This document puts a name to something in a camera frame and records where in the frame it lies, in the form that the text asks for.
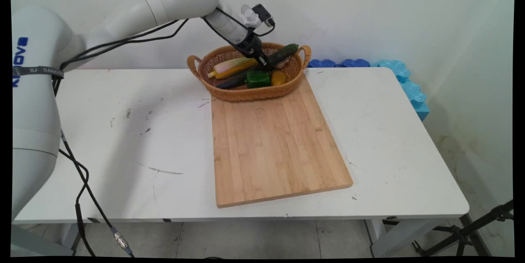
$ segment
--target corn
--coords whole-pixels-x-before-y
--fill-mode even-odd
[[[208,73],[208,77],[212,78],[215,76],[218,80],[228,78],[229,76],[252,67],[256,63],[257,61],[255,59],[245,57],[224,61],[215,65],[214,71]]]

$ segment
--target wicker basket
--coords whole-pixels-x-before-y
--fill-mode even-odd
[[[262,43],[262,51],[266,55],[271,55],[277,52],[284,46],[278,43],[264,42]],[[299,56],[299,52],[304,51],[304,61]],[[246,84],[240,87],[234,87],[233,89],[218,89],[215,87],[231,78],[224,78],[222,80],[216,80],[215,78],[208,78],[207,74],[212,71],[213,66],[228,61],[229,59],[235,59],[242,57],[242,54],[236,51],[232,46],[223,46],[213,52],[206,55],[202,61],[197,56],[188,57],[188,67],[192,71],[193,75],[198,78],[204,87],[215,97],[227,101],[249,101],[257,99],[267,99],[286,95],[289,93],[299,82],[299,78],[302,75],[303,70],[310,61],[311,50],[309,46],[301,46],[296,54],[292,57],[287,58],[287,63],[283,67],[286,73],[286,83],[274,87],[259,87],[257,89],[247,89]],[[199,70],[195,68],[195,60],[199,62]]]

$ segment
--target green bell pepper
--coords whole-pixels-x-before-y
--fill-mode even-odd
[[[268,87],[272,84],[270,74],[265,71],[250,71],[246,74],[246,80],[248,89],[254,89],[256,87]]]

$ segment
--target bamboo cutting board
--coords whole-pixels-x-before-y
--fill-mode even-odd
[[[305,76],[283,97],[212,97],[212,125],[220,208],[353,184]]]

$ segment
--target blue foam block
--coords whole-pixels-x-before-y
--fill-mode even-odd
[[[416,113],[418,114],[418,117],[420,117],[421,121],[425,119],[425,117],[430,113],[430,110],[428,109],[428,106],[423,103],[420,107],[415,108]]]
[[[312,67],[320,67],[320,68],[325,68],[325,67],[334,67],[336,66],[336,63],[332,60],[323,60],[323,61],[319,61],[317,59],[314,59],[312,61],[310,61],[310,63],[308,63],[308,67],[309,68],[312,68]]]
[[[363,59],[351,60],[346,59],[343,61],[343,67],[370,67],[370,63]]]
[[[410,79],[407,78],[406,82],[401,84],[401,87],[414,108],[419,108],[425,103],[426,95],[421,92],[421,87],[411,82]]]
[[[410,71],[405,68],[405,63],[398,60],[381,60],[374,67],[386,67],[392,70],[400,83],[405,83],[410,76]]]

